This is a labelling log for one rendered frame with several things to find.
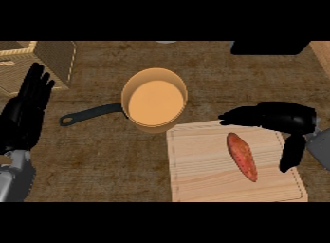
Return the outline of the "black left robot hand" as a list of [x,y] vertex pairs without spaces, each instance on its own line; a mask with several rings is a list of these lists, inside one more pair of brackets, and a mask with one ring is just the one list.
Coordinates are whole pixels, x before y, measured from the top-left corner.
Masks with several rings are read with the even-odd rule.
[[29,151],[39,141],[43,110],[54,81],[37,63],[32,63],[17,95],[0,113],[0,155]]

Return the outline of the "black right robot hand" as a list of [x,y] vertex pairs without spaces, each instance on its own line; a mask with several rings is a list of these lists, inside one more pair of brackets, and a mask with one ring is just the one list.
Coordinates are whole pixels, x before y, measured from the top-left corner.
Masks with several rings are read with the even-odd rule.
[[256,106],[240,106],[217,116],[220,125],[260,127],[287,133],[279,171],[284,173],[299,165],[304,151],[304,135],[315,132],[316,112],[297,103],[259,102]]

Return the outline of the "red sweet potato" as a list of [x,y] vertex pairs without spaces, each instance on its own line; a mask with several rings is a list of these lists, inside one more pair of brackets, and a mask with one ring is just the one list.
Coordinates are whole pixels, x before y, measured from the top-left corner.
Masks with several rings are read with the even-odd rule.
[[229,155],[241,174],[248,178],[251,182],[256,182],[257,170],[250,147],[235,133],[229,133],[226,136],[226,146]]

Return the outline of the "pale wooden cutting board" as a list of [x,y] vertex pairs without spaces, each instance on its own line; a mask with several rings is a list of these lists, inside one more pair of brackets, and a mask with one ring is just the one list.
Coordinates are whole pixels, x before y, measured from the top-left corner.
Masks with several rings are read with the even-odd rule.
[[[226,147],[235,133],[245,141],[257,170],[251,181]],[[304,202],[307,194],[294,169],[281,172],[284,139],[262,128],[222,126],[217,121],[176,125],[166,132],[173,202]]]

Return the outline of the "wicker basket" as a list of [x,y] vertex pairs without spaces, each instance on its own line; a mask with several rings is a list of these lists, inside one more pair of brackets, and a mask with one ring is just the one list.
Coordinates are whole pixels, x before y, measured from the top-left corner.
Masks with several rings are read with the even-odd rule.
[[55,84],[67,90],[74,60],[73,41],[0,41],[0,92],[12,97],[32,63],[39,63]]

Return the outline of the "black appliance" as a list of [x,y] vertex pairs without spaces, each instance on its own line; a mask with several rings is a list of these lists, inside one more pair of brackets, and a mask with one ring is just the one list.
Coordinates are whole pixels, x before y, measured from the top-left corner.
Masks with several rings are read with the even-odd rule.
[[232,41],[232,55],[296,55],[300,53],[309,41],[284,42],[248,42]]

